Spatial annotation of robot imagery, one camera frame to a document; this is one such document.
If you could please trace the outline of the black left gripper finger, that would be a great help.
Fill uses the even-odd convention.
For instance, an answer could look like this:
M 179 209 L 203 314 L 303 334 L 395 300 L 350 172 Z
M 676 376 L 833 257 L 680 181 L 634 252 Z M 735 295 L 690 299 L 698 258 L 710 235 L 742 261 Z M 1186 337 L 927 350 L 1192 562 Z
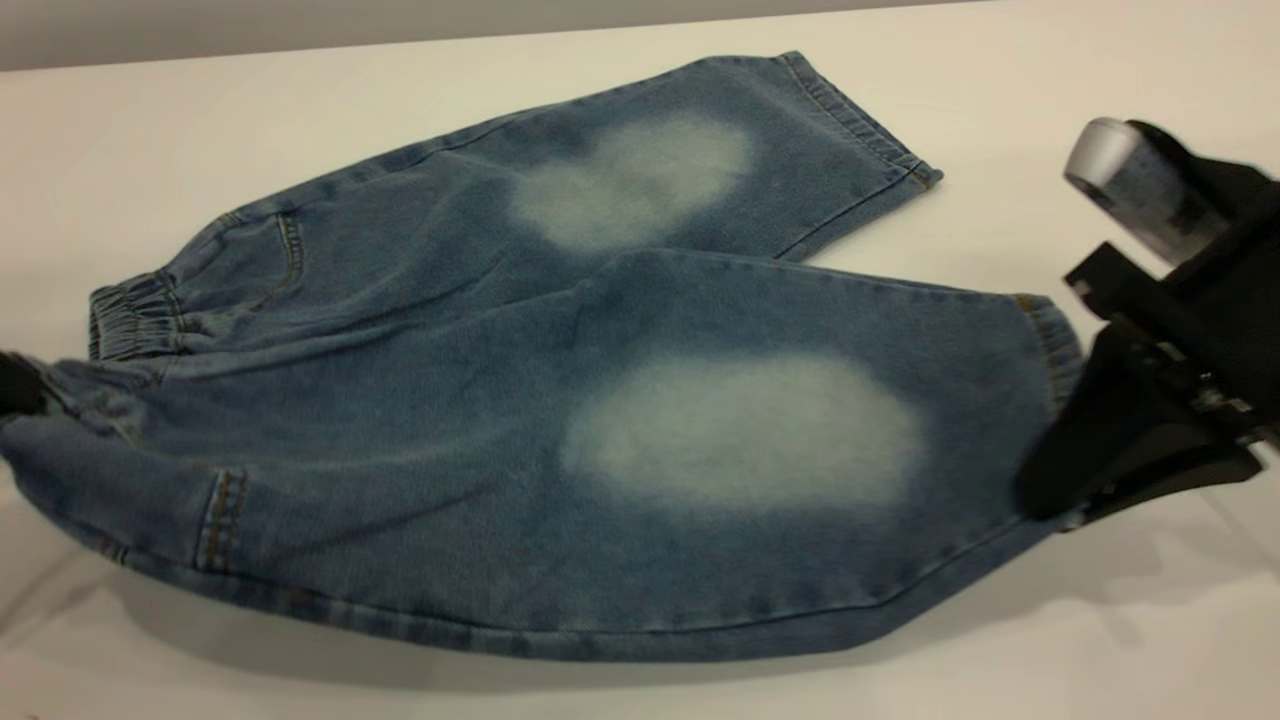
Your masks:
M 45 407 L 45 384 L 26 360 L 1 351 L 1 416 L 35 415 Z

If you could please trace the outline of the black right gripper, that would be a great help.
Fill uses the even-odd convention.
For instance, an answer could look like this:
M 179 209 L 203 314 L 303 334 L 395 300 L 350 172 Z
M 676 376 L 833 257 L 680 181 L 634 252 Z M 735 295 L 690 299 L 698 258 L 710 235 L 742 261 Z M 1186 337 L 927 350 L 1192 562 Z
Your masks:
M 1277 445 L 1277 201 L 1160 279 L 1102 243 L 1065 281 L 1111 331 L 1018 473 L 1025 518 L 1074 512 L 1064 530 L 1075 532 L 1265 469 L 1245 446 L 1202 445 L 1189 409 Z

